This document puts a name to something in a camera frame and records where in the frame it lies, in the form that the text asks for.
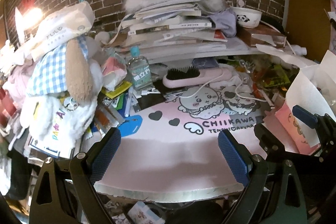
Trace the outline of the blue flat plastic piece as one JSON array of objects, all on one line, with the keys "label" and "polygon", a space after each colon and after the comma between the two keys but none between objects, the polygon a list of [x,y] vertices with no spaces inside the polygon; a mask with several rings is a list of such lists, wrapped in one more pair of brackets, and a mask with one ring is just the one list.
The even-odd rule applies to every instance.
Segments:
[{"label": "blue flat plastic piece", "polygon": [[142,116],[133,115],[125,118],[125,121],[118,126],[121,137],[127,137],[135,134],[142,125]]}]

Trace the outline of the pink Chiikawa desk mat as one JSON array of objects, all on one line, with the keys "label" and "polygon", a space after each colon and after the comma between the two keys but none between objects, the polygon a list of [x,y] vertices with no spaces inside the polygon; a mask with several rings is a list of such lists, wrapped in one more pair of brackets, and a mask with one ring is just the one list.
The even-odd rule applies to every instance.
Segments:
[{"label": "pink Chiikawa desk mat", "polygon": [[242,185],[219,149],[218,134],[227,129],[252,153],[260,153],[253,128],[267,110],[267,103],[234,86],[189,88],[180,97],[133,114],[142,116],[142,125],[121,138],[96,189],[122,196],[218,188],[237,192]]}]

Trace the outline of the white lotion bottle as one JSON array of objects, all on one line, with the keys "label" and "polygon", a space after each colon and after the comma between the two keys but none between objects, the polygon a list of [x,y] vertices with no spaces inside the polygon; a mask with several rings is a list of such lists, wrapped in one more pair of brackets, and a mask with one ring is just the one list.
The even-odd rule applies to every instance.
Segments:
[{"label": "white lotion bottle", "polygon": [[292,51],[292,53],[295,55],[298,55],[298,56],[307,55],[307,49],[305,47],[301,47],[299,45],[291,45],[291,44],[288,44],[288,47]]}]

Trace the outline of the brown eared plush dog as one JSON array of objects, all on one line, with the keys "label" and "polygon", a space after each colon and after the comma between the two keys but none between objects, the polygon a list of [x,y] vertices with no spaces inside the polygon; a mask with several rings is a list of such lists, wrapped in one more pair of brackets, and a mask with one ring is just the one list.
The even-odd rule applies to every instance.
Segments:
[{"label": "brown eared plush dog", "polygon": [[86,1],[47,16],[30,49],[36,63],[20,122],[34,139],[73,144],[93,120],[102,88],[96,42],[86,37],[95,15]]}]

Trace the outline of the brown silver box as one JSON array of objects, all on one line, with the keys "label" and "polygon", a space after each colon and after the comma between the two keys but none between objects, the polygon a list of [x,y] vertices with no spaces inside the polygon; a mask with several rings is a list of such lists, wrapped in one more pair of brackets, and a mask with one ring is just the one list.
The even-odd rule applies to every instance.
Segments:
[{"label": "brown silver box", "polygon": [[256,44],[265,44],[276,48],[286,46],[284,34],[263,24],[259,24],[256,28],[239,27],[237,36],[249,47],[256,47]]}]

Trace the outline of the clear water bottle blue label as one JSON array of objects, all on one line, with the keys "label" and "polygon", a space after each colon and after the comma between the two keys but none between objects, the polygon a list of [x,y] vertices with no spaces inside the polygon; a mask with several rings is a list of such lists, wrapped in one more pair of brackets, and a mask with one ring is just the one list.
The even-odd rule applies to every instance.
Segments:
[{"label": "clear water bottle blue label", "polygon": [[150,65],[146,57],[140,54],[138,46],[130,49],[131,59],[128,61],[128,69],[135,90],[143,90],[153,86]]}]

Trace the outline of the pink hair brush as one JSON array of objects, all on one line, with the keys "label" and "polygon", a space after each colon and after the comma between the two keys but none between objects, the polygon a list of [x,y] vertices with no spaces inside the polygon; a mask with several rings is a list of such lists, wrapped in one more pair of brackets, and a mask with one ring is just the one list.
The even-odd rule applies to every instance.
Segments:
[{"label": "pink hair brush", "polygon": [[197,67],[170,68],[163,77],[163,85],[167,88],[183,88],[188,86],[226,81],[232,77],[227,68],[198,69]]}]

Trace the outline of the panda print ceramic bowl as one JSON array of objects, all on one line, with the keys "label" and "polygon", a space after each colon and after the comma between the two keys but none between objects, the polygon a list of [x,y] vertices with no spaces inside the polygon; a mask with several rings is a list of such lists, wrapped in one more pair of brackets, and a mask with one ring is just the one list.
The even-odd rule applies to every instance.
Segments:
[{"label": "panda print ceramic bowl", "polygon": [[256,28],[259,25],[261,11],[243,7],[233,7],[232,10],[236,14],[238,25],[245,28]]}]

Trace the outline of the white shelf board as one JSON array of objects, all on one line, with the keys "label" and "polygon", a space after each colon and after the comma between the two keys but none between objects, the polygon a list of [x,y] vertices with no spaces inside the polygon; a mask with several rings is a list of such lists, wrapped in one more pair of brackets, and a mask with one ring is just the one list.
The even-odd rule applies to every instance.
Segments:
[{"label": "white shelf board", "polygon": [[201,42],[173,46],[159,46],[140,49],[149,63],[187,60],[201,57],[240,56],[262,54],[257,48],[249,47],[239,38],[229,38],[226,42]]}]

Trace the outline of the purple cloth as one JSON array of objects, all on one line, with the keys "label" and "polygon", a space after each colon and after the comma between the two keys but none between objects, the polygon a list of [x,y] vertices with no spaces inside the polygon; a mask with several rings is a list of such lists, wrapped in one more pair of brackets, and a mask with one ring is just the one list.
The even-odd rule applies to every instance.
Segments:
[{"label": "purple cloth", "polygon": [[237,15],[231,7],[207,17],[214,23],[215,29],[220,30],[226,37],[236,36]]}]

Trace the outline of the stack of books and papers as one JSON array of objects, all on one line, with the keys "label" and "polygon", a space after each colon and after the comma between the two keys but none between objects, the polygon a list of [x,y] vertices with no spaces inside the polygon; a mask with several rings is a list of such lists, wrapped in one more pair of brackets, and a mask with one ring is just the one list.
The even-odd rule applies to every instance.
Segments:
[{"label": "stack of books and papers", "polygon": [[125,52],[132,46],[226,42],[226,36],[209,18],[214,13],[206,4],[206,0],[171,0],[131,12],[121,21],[110,44]]}]

